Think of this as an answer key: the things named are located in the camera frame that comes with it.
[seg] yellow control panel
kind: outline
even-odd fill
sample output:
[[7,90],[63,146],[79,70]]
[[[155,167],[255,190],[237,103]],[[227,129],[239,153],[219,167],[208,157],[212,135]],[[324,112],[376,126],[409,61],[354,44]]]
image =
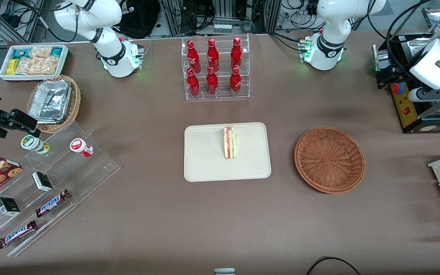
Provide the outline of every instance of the yellow control panel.
[[414,103],[408,99],[407,84],[405,82],[393,83],[390,87],[402,126],[407,127],[418,118]]

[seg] red switch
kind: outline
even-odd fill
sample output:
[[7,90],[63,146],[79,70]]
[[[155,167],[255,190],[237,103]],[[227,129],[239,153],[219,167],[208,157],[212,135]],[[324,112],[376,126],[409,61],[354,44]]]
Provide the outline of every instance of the red switch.
[[395,83],[391,86],[391,91],[394,92],[395,94],[400,92],[400,90],[402,89],[400,83]]

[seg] brown tablecloth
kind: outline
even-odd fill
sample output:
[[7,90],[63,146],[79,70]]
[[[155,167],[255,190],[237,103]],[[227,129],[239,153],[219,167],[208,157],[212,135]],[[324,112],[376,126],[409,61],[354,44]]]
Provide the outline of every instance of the brown tablecloth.
[[[366,275],[440,273],[440,190],[427,167],[440,159],[440,134],[401,133],[374,79],[370,47],[381,39],[352,33],[331,71],[300,64],[268,35],[250,40],[251,97],[229,102],[185,100],[180,39],[154,40],[143,70],[123,79],[91,44],[69,44],[78,121],[122,169],[22,254],[0,251],[0,274],[298,275],[322,256]],[[0,108],[25,110],[34,86],[2,81]],[[186,127],[256,121],[267,126],[269,178],[183,178]],[[347,132],[365,154],[366,175],[347,194],[322,194],[295,169],[295,142],[319,126]],[[22,136],[0,139],[0,156],[23,157]],[[330,272],[351,274],[337,262],[312,274]]]

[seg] red bottle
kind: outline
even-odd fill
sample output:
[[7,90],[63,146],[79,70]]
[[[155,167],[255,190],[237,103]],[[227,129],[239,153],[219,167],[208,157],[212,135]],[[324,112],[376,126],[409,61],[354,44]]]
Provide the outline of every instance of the red bottle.
[[215,74],[213,66],[208,67],[208,75],[206,76],[206,83],[208,83],[208,92],[211,95],[216,95],[218,92],[218,77]]
[[215,72],[220,70],[220,60],[218,58],[218,49],[215,47],[215,39],[208,39],[208,66],[212,66]]
[[235,67],[232,69],[232,75],[230,76],[230,94],[232,96],[238,96],[241,93],[241,80],[239,67]]
[[188,89],[190,90],[190,94],[192,97],[199,97],[199,82],[197,77],[194,75],[194,71],[192,68],[188,68],[187,70],[188,78],[186,82],[188,83]]
[[201,72],[201,65],[199,64],[199,54],[198,51],[194,48],[194,43],[189,40],[188,45],[188,63],[190,64],[190,68],[194,70],[195,73]]
[[232,47],[232,51],[230,52],[230,60],[230,66],[232,69],[236,66],[240,67],[242,65],[241,39],[238,37],[234,38],[234,47]]

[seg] wicker basket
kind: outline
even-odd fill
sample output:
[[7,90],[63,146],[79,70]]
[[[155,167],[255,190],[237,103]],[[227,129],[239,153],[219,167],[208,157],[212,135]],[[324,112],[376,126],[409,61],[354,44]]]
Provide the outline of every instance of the wicker basket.
[[[66,80],[72,84],[72,91],[71,91],[71,97],[69,101],[69,106],[66,114],[66,120],[64,120],[61,124],[37,124],[37,128],[45,133],[53,134],[57,131],[59,131],[62,127],[66,126],[66,124],[73,122],[76,117],[77,113],[79,112],[79,104],[81,103],[81,92],[79,91],[79,87],[77,87],[76,82],[72,80],[72,78],[66,76],[66,75],[60,75],[58,77],[52,77],[49,79],[44,80],[43,82],[49,82],[49,81],[57,81],[57,80]],[[30,100],[28,101],[28,104],[26,104],[26,111],[30,111],[30,107],[32,106],[33,97],[35,96],[35,92],[37,91],[37,87],[33,89],[33,92],[30,96]]]
[[330,194],[351,191],[363,179],[366,162],[358,143],[345,132],[320,127],[295,146],[295,165],[313,188]]

